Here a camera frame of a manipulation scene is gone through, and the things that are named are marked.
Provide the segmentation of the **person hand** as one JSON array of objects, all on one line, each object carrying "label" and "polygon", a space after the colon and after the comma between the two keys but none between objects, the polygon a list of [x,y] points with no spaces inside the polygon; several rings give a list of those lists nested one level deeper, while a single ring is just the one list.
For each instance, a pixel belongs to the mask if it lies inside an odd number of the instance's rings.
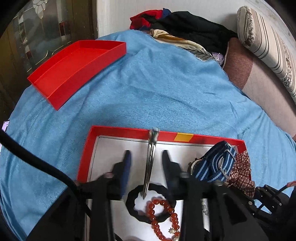
[{"label": "person hand", "polygon": [[292,181],[292,182],[287,183],[287,188],[293,187],[293,186],[296,186],[296,181]]}]

